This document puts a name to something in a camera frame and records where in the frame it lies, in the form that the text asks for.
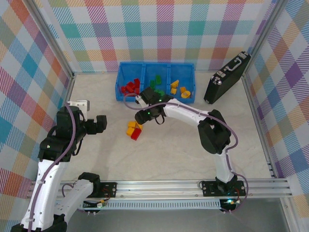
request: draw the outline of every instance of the colorful plaid wall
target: colorful plaid wall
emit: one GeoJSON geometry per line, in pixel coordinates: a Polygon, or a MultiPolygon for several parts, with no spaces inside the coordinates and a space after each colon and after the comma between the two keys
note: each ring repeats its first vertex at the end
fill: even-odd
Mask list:
{"type": "Polygon", "coordinates": [[[219,69],[254,46],[274,2],[36,0],[70,65],[80,72],[116,71],[121,61],[139,60],[219,69]]]}
{"type": "Polygon", "coordinates": [[[0,1],[0,231],[20,222],[69,78],[21,0],[0,1]]]}
{"type": "Polygon", "coordinates": [[[290,0],[248,81],[280,177],[309,231],[309,0],[290,0]]]}

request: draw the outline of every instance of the purple cable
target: purple cable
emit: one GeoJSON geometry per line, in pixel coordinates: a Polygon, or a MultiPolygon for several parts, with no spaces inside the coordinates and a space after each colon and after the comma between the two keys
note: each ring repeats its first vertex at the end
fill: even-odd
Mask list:
{"type": "MultiPolygon", "coordinates": [[[[50,172],[50,170],[57,164],[59,163],[59,161],[66,155],[66,153],[71,149],[72,145],[73,145],[73,142],[74,142],[74,139],[75,139],[75,133],[76,133],[76,126],[75,126],[75,119],[74,119],[74,115],[73,115],[73,112],[72,110],[70,109],[69,105],[64,102],[64,105],[65,107],[67,108],[68,112],[69,112],[69,115],[71,117],[71,120],[72,120],[72,125],[73,125],[73,133],[72,133],[72,138],[70,140],[70,143],[67,147],[67,149],[65,149],[65,151],[61,154],[61,156],[59,156],[49,167],[48,169],[46,170],[46,172],[44,173],[43,177],[41,178],[41,182],[44,182],[45,178],[47,177],[48,173],[50,172]]],[[[31,204],[31,209],[30,209],[30,216],[29,216],[29,219],[31,221],[29,221],[29,224],[28,224],[28,232],[31,232],[32,230],[32,219],[33,219],[33,216],[34,216],[34,209],[35,209],[35,205],[37,203],[37,199],[38,199],[38,196],[39,196],[39,193],[41,191],[41,188],[42,188],[42,184],[39,184],[36,192],[34,193],[34,197],[33,197],[33,201],[32,201],[32,204],[31,204]]]]}
{"type": "Polygon", "coordinates": [[[243,205],[244,201],[245,201],[245,200],[247,199],[247,197],[248,197],[249,184],[248,184],[247,179],[246,179],[243,175],[238,174],[238,173],[236,173],[236,172],[234,172],[234,171],[232,170],[231,164],[230,164],[230,160],[229,160],[229,158],[228,158],[228,153],[227,153],[227,152],[228,152],[229,150],[235,148],[235,147],[238,145],[238,142],[239,142],[238,137],[237,137],[235,131],[233,131],[233,129],[230,128],[226,123],[224,123],[223,121],[217,119],[216,117],[213,117],[213,116],[211,116],[211,115],[207,115],[207,114],[201,113],[201,112],[199,112],[199,111],[197,111],[197,110],[194,110],[194,109],[192,109],[192,108],[190,108],[190,107],[187,107],[186,105],[182,105],[182,104],[177,104],[177,103],[173,103],[173,102],[160,102],[160,103],[153,104],[153,105],[150,105],[150,106],[147,106],[147,107],[144,107],[144,108],[135,108],[135,107],[131,107],[131,106],[129,106],[128,103],[126,102],[126,98],[127,98],[127,97],[130,97],[130,96],[138,96],[138,95],[137,95],[136,93],[129,93],[129,94],[127,94],[127,95],[124,96],[124,104],[125,104],[125,106],[126,106],[127,108],[129,108],[129,109],[131,109],[131,110],[148,110],[148,109],[153,108],[153,107],[156,107],[156,106],[158,106],[158,105],[175,105],[175,106],[184,108],[184,109],[186,109],[186,110],[189,110],[189,111],[191,111],[191,112],[194,112],[194,113],[196,113],[196,114],[198,114],[198,115],[202,115],[202,116],[204,116],[204,117],[208,117],[208,118],[210,118],[210,119],[213,119],[213,120],[219,122],[220,124],[222,124],[223,126],[225,126],[225,127],[233,134],[233,136],[235,137],[235,144],[232,145],[232,146],[230,146],[230,147],[228,147],[228,148],[225,150],[227,166],[228,166],[229,171],[230,171],[232,174],[237,175],[237,176],[240,176],[241,178],[244,179],[244,181],[245,181],[245,183],[246,183],[246,188],[247,188],[245,198],[243,199],[243,201],[241,202],[241,204],[240,204],[235,210],[233,210],[233,212],[236,211],[236,210],[238,210],[238,209],[243,205]]]}

